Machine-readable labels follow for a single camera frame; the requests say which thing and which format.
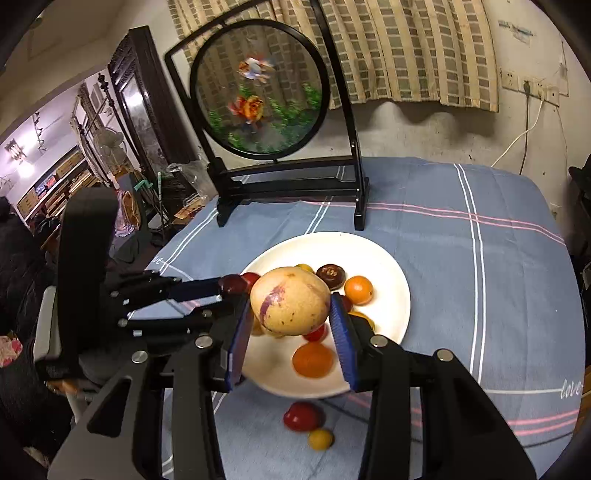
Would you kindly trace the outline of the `dark maroon fruit on table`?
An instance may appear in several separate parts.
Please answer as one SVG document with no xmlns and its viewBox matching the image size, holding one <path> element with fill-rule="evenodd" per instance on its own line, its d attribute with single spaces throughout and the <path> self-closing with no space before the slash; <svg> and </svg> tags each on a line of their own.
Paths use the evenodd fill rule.
<svg viewBox="0 0 591 480">
<path fill-rule="evenodd" d="M 344 307 L 346 309 L 346 312 L 353 310 L 353 303 L 348 297 L 346 297 L 345 295 L 342 295 L 341 300 L 342 300 L 342 305 L 344 305 Z"/>
</svg>

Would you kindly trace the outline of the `red fruit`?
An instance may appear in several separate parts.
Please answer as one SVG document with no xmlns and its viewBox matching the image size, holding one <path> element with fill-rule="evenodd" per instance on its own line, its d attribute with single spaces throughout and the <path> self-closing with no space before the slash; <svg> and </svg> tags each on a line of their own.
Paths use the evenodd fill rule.
<svg viewBox="0 0 591 480">
<path fill-rule="evenodd" d="M 325 339 L 325 336 L 328 335 L 328 326 L 327 324 L 323 323 L 318 329 L 311 331 L 310 333 L 304 335 L 304 339 L 308 342 L 322 342 Z"/>
</svg>

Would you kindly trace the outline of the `round goldfish screen on stand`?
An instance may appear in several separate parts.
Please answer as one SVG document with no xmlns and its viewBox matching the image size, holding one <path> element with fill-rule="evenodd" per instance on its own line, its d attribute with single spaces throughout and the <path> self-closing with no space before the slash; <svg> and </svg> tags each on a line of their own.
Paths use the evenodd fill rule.
<svg viewBox="0 0 591 480">
<path fill-rule="evenodd" d="M 245 17 L 259 1 L 232 6 L 179 40 L 164 64 L 217 190 L 217 223 L 239 205 L 287 200 L 353 203 L 366 225 L 370 181 L 363 172 L 353 105 L 321 2 L 311 2 L 322 45 L 273 13 Z M 338 95 L 349 152 L 294 159 L 318 134 Z"/>
</svg>

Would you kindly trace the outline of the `dark wooden cabinet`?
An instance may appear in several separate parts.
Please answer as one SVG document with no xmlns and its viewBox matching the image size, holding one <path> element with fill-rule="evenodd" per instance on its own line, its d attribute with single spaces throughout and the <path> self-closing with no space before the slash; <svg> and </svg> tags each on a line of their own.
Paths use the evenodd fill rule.
<svg viewBox="0 0 591 480">
<path fill-rule="evenodd" d="M 128 30 L 107 70 L 142 168 L 151 179 L 187 187 L 183 176 L 167 167 L 195 156 L 147 26 Z"/>
</svg>

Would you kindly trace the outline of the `large red plum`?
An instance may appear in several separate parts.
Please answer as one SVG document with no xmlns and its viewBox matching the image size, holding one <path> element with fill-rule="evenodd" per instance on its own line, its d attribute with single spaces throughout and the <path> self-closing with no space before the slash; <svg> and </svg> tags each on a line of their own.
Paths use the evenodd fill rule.
<svg viewBox="0 0 591 480">
<path fill-rule="evenodd" d="M 314 403 L 297 401 L 283 414 L 283 425 L 294 432 L 311 432 L 325 423 L 325 413 Z"/>
</svg>

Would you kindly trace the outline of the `small olive-yellow fruit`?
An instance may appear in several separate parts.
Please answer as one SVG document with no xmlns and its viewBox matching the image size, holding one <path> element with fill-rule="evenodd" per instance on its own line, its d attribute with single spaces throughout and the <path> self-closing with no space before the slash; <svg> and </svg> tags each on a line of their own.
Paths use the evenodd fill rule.
<svg viewBox="0 0 591 480">
<path fill-rule="evenodd" d="M 297 268 L 301 268 L 304 271 L 307 271 L 310 273 L 315 273 L 315 270 L 312 269 L 311 266 L 308 264 L 301 263 L 301 264 L 297 264 L 296 266 L 297 266 Z"/>
</svg>

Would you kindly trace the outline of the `standing fan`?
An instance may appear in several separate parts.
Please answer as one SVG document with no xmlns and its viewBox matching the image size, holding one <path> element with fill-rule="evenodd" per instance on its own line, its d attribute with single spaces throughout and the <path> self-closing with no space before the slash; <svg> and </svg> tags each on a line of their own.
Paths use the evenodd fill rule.
<svg viewBox="0 0 591 480">
<path fill-rule="evenodd" d="M 110 128 L 98 128 L 93 133 L 94 147 L 108 171 L 118 177 L 128 172 L 128 157 L 121 132 Z"/>
</svg>

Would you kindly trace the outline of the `blue striped tablecloth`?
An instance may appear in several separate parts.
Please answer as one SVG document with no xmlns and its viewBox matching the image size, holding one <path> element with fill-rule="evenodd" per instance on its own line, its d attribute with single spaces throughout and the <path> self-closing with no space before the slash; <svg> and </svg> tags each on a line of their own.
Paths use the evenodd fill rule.
<svg viewBox="0 0 591 480">
<path fill-rule="evenodd" d="M 335 200 L 206 207 L 150 261 L 197 280 L 328 263 L 374 286 L 363 312 L 405 349 L 455 353 L 543 475 L 571 440 L 585 370 L 579 289 L 559 228 L 528 178 L 477 165 L 369 159 L 367 223 Z"/>
</svg>

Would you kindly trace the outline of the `small red tomato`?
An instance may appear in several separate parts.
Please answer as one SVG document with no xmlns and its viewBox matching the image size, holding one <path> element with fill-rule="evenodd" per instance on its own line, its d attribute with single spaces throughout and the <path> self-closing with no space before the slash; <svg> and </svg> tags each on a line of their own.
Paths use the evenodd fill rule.
<svg viewBox="0 0 591 480">
<path fill-rule="evenodd" d="M 255 272 L 245 272 L 242 273 L 242 279 L 245 280 L 247 286 L 252 288 L 254 284 L 256 284 L 257 280 L 259 280 L 260 275 Z"/>
</svg>

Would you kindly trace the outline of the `large orange tangerine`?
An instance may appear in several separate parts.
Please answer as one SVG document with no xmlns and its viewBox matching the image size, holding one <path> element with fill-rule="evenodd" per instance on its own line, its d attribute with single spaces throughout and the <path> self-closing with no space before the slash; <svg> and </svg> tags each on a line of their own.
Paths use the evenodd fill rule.
<svg viewBox="0 0 591 480">
<path fill-rule="evenodd" d="M 322 343 L 307 343 L 298 347 L 291 357 L 294 371 L 305 378 L 318 379 L 329 375 L 334 367 L 334 353 Z"/>
</svg>

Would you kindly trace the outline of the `small orange back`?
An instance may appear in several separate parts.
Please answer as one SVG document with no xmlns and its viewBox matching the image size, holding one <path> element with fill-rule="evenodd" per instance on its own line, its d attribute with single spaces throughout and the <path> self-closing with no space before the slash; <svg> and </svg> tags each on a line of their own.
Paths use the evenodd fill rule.
<svg viewBox="0 0 591 480">
<path fill-rule="evenodd" d="M 346 280 L 345 295 L 353 305 L 366 305 L 374 298 L 374 286 L 367 277 L 356 275 Z"/>
</svg>

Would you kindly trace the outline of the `yellow-orange oval fruit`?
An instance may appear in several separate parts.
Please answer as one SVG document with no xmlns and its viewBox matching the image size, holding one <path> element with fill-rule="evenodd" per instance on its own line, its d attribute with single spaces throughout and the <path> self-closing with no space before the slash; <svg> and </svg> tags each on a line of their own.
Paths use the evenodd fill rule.
<svg viewBox="0 0 591 480">
<path fill-rule="evenodd" d="M 362 318 L 363 320 L 365 320 L 369 324 L 370 329 L 372 329 L 372 331 L 375 332 L 376 324 L 372 319 L 370 319 L 370 317 L 367 317 L 366 314 L 363 314 L 363 312 L 355 311 L 355 310 L 349 311 L 349 317 L 353 317 L 353 316 L 358 317 L 358 318 Z"/>
</svg>

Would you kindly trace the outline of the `dark red plum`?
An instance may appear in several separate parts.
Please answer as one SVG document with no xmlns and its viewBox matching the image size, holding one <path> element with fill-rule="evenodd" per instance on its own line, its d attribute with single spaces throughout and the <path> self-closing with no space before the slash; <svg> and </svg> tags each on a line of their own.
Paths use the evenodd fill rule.
<svg viewBox="0 0 591 480">
<path fill-rule="evenodd" d="M 224 295 L 240 295 L 249 288 L 249 282 L 238 274 L 224 275 L 219 279 L 218 284 Z"/>
</svg>

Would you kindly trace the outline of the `purple-streaked yellow melon fruit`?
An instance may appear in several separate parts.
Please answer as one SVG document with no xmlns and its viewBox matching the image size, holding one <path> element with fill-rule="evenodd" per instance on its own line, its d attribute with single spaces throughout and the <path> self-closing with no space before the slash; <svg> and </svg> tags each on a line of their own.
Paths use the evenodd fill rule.
<svg viewBox="0 0 591 480">
<path fill-rule="evenodd" d="M 300 267 L 280 267 L 253 284 L 249 300 L 264 330 L 280 336 L 303 336 L 327 320 L 331 291 L 313 273 Z"/>
</svg>

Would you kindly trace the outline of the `dark brown fruit back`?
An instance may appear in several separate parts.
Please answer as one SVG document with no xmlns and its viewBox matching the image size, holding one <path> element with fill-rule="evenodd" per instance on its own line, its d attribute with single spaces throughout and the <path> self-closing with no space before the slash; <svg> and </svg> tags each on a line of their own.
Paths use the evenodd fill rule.
<svg viewBox="0 0 591 480">
<path fill-rule="evenodd" d="M 331 291 L 339 290 L 346 283 L 346 271 L 339 265 L 322 265 L 315 275 L 324 281 Z"/>
</svg>

